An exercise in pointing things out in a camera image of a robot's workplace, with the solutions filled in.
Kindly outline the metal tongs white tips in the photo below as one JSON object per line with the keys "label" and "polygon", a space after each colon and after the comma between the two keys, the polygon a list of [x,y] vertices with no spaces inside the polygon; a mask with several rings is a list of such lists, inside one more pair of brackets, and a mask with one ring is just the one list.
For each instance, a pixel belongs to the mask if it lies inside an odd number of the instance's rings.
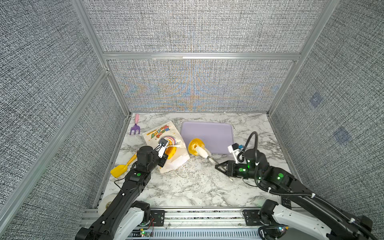
{"label": "metal tongs white tips", "polygon": [[205,147],[200,147],[200,146],[197,146],[196,147],[196,152],[199,154],[199,156],[201,156],[202,158],[204,159],[207,159],[209,160],[212,164],[214,164],[215,166],[219,164],[219,162],[217,160],[215,160],[210,152],[205,148]]}

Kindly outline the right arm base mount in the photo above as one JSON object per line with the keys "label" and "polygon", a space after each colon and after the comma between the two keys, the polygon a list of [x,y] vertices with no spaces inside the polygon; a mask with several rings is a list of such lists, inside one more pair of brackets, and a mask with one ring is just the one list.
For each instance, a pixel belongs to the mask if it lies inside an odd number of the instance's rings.
{"label": "right arm base mount", "polygon": [[288,230],[288,227],[283,227],[280,224],[263,223],[259,215],[259,210],[243,210],[242,215],[247,227],[262,227],[262,229],[258,231],[262,240],[279,240]]}

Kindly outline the white paper gift bag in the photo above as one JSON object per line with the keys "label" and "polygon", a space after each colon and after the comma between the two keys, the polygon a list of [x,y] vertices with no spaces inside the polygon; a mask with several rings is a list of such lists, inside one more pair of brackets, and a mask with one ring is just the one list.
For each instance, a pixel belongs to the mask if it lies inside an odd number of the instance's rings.
{"label": "white paper gift bag", "polygon": [[184,168],[184,164],[190,159],[187,146],[172,121],[161,124],[142,134],[147,145],[167,157],[164,165],[158,167],[161,174],[177,171]]}

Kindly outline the yellow oval fake bread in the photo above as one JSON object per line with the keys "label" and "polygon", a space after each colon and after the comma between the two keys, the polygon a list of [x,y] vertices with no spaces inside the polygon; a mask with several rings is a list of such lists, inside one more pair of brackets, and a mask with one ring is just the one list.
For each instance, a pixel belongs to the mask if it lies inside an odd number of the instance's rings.
{"label": "yellow oval fake bread", "polygon": [[169,148],[167,148],[167,150],[166,150],[166,155],[168,156],[168,160],[170,160],[174,155],[175,155],[175,153],[176,153],[176,151],[177,151],[177,147],[169,147]]}

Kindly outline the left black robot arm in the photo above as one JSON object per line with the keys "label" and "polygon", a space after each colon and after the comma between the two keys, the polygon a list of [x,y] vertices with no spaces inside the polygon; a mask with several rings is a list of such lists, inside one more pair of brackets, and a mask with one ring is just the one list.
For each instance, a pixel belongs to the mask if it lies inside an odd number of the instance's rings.
{"label": "left black robot arm", "polygon": [[167,147],[143,146],[137,152],[137,163],[125,176],[125,181],[109,207],[89,228],[81,228],[76,240],[124,240],[139,225],[151,223],[150,204],[137,201],[151,179],[151,172],[163,167]]}

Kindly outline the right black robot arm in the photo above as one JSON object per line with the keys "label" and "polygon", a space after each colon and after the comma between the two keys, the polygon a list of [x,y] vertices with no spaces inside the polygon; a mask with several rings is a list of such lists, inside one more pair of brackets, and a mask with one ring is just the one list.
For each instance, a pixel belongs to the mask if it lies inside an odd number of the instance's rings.
{"label": "right black robot arm", "polygon": [[243,153],[244,161],[226,161],[215,166],[228,177],[252,179],[256,186],[271,195],[283,197],[301,206],[309,216],[267,200],[259,210],[263,224],[259,235],[263,240],[268,231],[282,232],[291,227],[318,240],[374,240],[373,222],[366,216],[355,216],[335,207],[320,195],[308,189],[289,172],[273,167],[266,156],[256,149]]}

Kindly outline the yellow ring fake bread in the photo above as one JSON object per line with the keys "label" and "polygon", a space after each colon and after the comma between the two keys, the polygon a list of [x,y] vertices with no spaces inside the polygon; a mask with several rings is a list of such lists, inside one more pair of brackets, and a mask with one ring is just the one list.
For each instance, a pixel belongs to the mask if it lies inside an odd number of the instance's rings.
{"label": "yellow ring fake bread", "polygon": [[193,139],[189,143],[188,151],[194,156],[201,156],[203,158],[207,157],[207,151],[205,149],[205,144],[200,139]]}

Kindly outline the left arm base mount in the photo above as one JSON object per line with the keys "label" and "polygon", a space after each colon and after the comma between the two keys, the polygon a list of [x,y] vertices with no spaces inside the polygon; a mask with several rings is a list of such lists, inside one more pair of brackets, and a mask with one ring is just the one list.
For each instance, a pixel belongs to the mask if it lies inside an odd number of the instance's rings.
{"label": "left arm base mount", "polygon": [[164,210],[151,210],[150,217],[147,221],[143,221],[140,226],[144,228],[149,227],[163,227],[165,222],[165,213]]}

